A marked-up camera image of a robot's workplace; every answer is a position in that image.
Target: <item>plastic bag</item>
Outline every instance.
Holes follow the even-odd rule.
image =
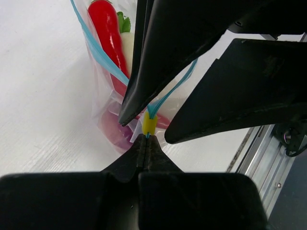
[[[116,12],[123,12],[130,18],[131,32],[133,33],[137,1],[112,0],[111,2]],[[71,0],[71,3],[81,24],[89,57],[94,68],[92,117],[115,150],[124,153],[131,147],[136,137],[142,133],[144,111],[125,127],[118,123],[118,114],[123,101],[122,91],[126,90],[129,79],[101,47],[97,32],[87,11],[91,0]],[[178,87],[191,76],[196,63],[197,60],[187,67],[187,70],[184,69],[147,106],[151,119],[156,114],[158,116],[155,135],[158,137],[160,145],[166,144],[164,131],[187,98],[184,88],[178,89]]]

